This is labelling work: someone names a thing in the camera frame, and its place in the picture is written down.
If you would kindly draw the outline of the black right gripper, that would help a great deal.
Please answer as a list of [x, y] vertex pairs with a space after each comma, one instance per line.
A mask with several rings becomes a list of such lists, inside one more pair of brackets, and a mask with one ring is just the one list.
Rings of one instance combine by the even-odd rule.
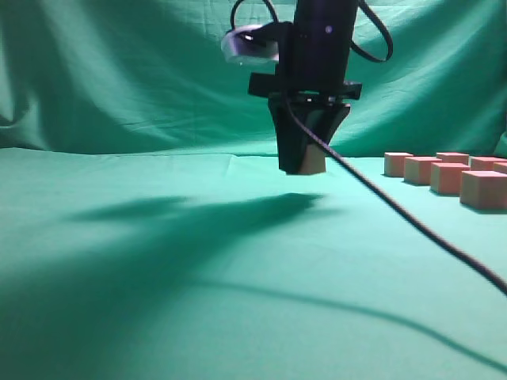
[[[327, 97], [357, 100], [361, 84], [347, 82], [345, 72], [352, 44], [358, 1], [298, 1], [292, 22], [272, 22], [253, 30], [255, 42], [275, 42], [278, 64], [274, 74], [252, 73], [248, 94], [315, 92]], [[279, 169], [298, 174], [307, 145], [282, 97], [270, 97], [269, 111], [276, 132]], [[334, 104], [322, 111], [316, 135], [329, 143], [350, 113], [350, 104]]]

